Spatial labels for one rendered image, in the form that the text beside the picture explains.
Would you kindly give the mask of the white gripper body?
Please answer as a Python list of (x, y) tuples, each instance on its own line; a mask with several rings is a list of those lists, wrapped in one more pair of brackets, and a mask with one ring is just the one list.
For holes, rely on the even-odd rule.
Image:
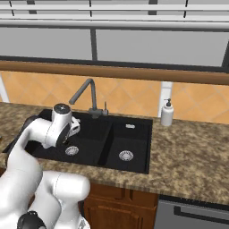
[(70, 129), (70, 134), (78, 133), (81, 129), (81, 120), (72, 117), (72, 124)]

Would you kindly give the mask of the silver sink drain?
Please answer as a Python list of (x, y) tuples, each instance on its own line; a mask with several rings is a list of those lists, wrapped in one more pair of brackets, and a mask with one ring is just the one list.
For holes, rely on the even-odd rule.
[(133, 153), (130, 152), (129, 150), (124, 150), (119, 153), (119, 158), (122, 161), (131, 161), (133, 159)]
[(65, 150), (67, 156), (75, 156), (79, 153), (79, 148), (76, 146), (70, 146)]

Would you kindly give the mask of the grey sink tap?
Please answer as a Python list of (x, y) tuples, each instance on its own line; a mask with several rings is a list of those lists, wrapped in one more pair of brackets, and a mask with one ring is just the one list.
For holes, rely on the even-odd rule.
[(80, 98), (85, 89), (90, 86), (91, 87), (91, 100), (92, 100), (92, 108), (89, 109), (89, 114), (97, 119), (99, 116), (103, 115), (104, 109), (98, 109), (97, 107), (97, 97), (96, 97), (96, 85), (92, 79), (87, 79), (81, 87), (77, 90), (77, 92), (72, 96), (69, 100), (70, 105), (74, 105), (75, 102)]

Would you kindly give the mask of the black double sink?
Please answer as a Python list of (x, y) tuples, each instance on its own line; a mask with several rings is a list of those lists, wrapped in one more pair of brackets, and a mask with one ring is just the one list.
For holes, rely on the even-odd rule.
[[(69, 115), (81, 120), (78, 133), (70, 134), (65, 142), (57, 147), (44, 148), (36, 140), (25, 145), (25, 150), (33, 157), (80, 165), (93, 165), (117, 170), (146, 174), (149, 171), (152, 124), (149, 119), (121, 116), (99, 116), (73, 112), (65, 104), (57, 104), (51, 109), (42, 110), (37, 116), (29, 117), (24, 126), (42, 118), (50, 121), (57, 115)], [(70, 146), (79, 148), (75, 156), (67, 156), (65, 150)], [(131, 161), (122, 161), (119, 153), (129, 150), (133, 153)]]

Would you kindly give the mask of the wooden window sill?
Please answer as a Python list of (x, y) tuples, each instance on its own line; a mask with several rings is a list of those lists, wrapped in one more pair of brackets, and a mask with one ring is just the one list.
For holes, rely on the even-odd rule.
[(17, 61), (0, 61), (0, 71), (36, 72), (103, 78), (146, 81), (172, 81), (229, 86), (229, 73), (224, 72), (195, 72), (82, 64), (46, 64)]

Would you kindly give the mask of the wooden cupboard panel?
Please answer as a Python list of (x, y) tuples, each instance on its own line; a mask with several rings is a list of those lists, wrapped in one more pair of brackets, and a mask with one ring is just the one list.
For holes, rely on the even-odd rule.
[(155, 193), (129, 190), (96, 183), (91, 184), (89, 195), (90, 197), (108, 199), (146, 208), (155, 207), (158, 199)]

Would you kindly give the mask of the white soap dispenser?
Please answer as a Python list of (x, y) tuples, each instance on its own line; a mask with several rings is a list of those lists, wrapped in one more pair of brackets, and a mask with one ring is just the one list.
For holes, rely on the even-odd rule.
[(161, 124), (163, 126), (171, 126), (174, 117), (174, 107), (171, 103), (171, 99), (168, 98), (161, 110)]

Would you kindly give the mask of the wooden cupboard door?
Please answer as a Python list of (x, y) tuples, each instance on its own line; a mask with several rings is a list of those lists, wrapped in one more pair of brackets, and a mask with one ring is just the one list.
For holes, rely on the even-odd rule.
[(84, 201), (91, 229), (154, 229), (157, 208), (144, 208), (99, 199)]

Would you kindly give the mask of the grey framed window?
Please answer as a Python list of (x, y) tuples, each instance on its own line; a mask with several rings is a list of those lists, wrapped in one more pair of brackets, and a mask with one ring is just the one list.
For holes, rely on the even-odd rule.
[(0, 0), (0, 59), (221, 72), (229, 0)]

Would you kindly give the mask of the grey dishwasher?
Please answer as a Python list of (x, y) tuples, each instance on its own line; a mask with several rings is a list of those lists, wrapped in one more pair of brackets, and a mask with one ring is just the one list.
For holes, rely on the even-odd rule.
[(229, 206), (160, 195), (154, 229), (229, 229)]

